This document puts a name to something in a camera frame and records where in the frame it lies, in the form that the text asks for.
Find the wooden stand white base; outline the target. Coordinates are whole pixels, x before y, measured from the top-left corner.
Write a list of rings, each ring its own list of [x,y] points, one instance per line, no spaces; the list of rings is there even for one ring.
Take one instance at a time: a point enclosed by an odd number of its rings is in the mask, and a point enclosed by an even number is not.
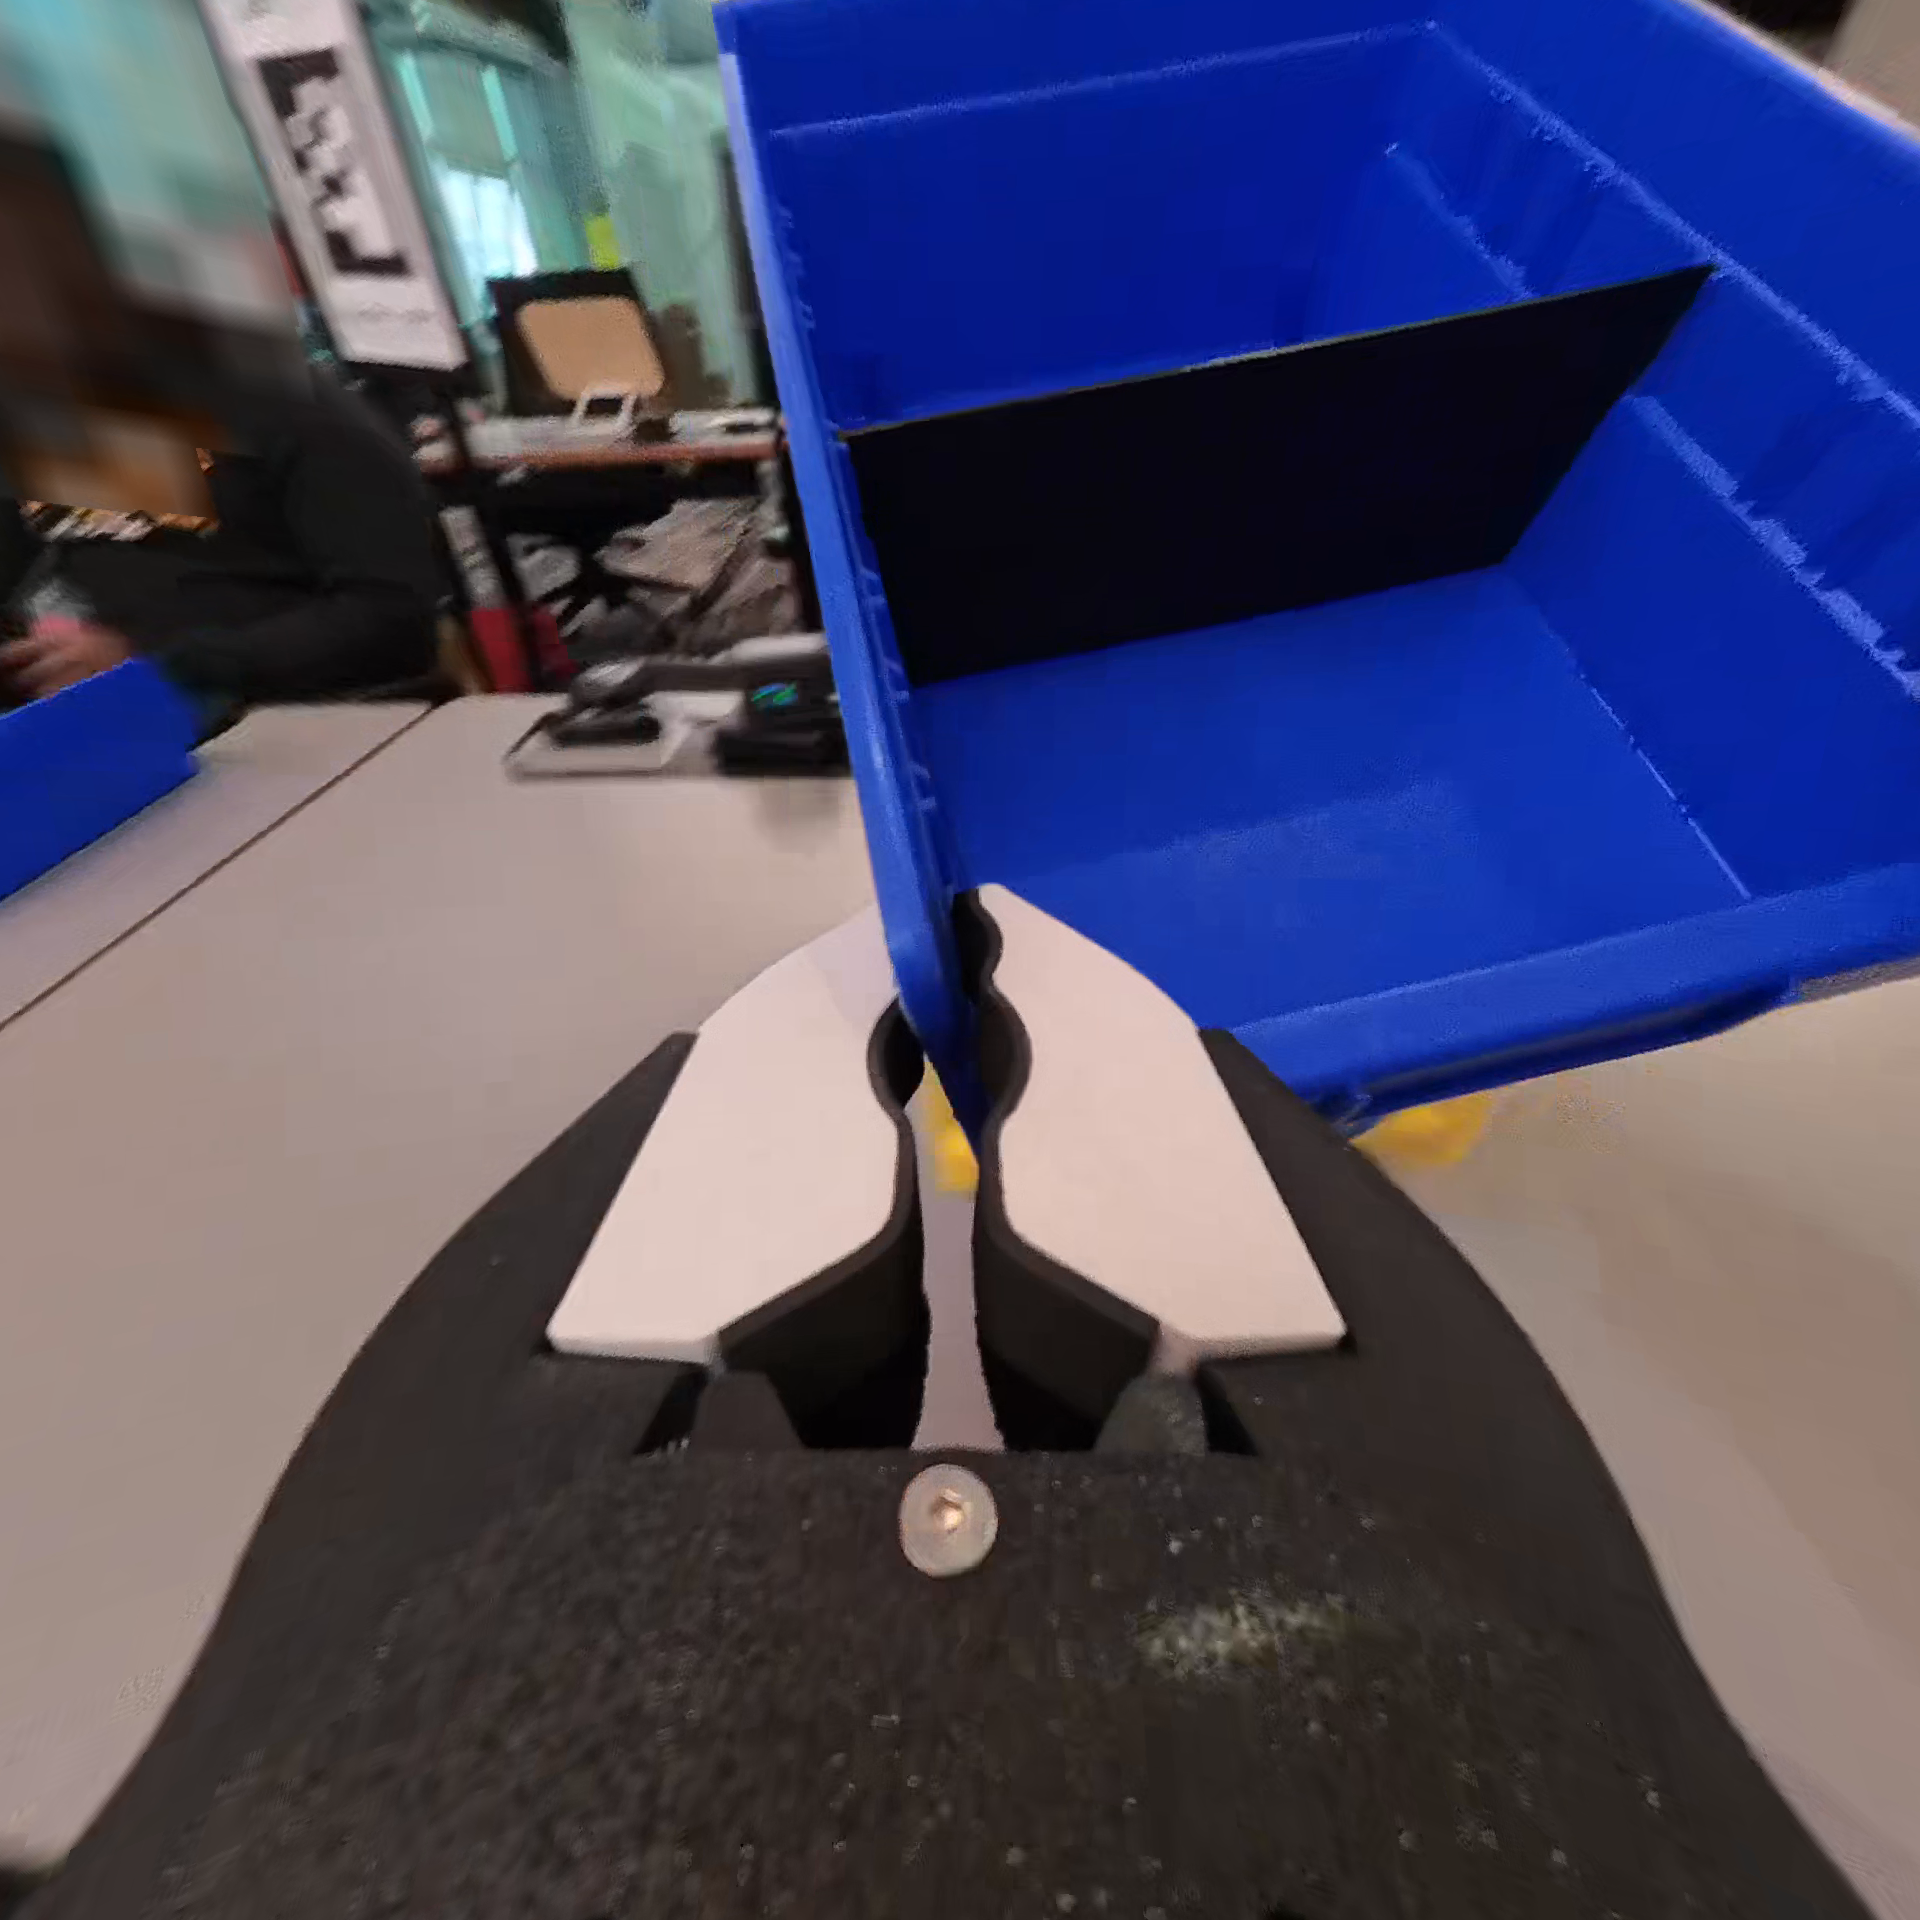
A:
[[[488,296],[512,416],[664,434],[668,366],[627,267],[493,278]]]

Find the black bin divider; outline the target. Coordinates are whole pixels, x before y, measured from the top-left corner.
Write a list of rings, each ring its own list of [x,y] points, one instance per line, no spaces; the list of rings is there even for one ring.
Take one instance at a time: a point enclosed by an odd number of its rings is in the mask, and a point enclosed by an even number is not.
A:
[[[841,436],[913,686],[1503,564],[1712,269]]]

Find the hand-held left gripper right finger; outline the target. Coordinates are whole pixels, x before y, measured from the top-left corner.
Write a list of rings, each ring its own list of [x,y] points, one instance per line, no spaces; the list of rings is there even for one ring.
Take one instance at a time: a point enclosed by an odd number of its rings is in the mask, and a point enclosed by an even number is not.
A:
[[[1140,1380],[1332,1354],[1349,1325],[1202,1029],[1010,886],[973,892],[975,1334],[1012,1449]]]

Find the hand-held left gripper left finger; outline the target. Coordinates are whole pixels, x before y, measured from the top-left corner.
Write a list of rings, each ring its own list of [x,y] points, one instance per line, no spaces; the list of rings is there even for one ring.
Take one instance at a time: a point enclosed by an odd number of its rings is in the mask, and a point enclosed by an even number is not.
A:
[[[546,1347],[756,1377],[806,1447],[905,1449],[920,1420],[919,1087],[871,906],[700,1024]]]

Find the black power bank with display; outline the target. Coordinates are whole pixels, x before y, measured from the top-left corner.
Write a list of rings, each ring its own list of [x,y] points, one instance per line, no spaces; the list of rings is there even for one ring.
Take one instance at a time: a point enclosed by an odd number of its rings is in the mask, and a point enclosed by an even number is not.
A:
[[[837,779],[851,770],[844,714],[830,681],[751,684],[713,734],[710,752],[731,777]]]

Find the blue plastic bin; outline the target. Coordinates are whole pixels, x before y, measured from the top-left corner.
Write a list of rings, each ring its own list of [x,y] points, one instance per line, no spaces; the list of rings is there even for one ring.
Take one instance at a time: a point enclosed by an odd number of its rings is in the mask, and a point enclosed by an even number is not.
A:
[[[2,901],[175,794],[200,706],[133,661],[2,714]]]
[[[722,4],[905,1015],[1000,885],[1321,1115],[1916,974],[1916,125],[1709,4]],[[910,684],[855,428],[1704,265],[1492,568]]]

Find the black framed printed sign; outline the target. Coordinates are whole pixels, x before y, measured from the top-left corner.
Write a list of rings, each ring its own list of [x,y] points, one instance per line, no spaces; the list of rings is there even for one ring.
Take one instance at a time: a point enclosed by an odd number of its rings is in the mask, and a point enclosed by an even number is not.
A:
[[[200,3],[198,13],[336,357],[469,372],[363,9]]]

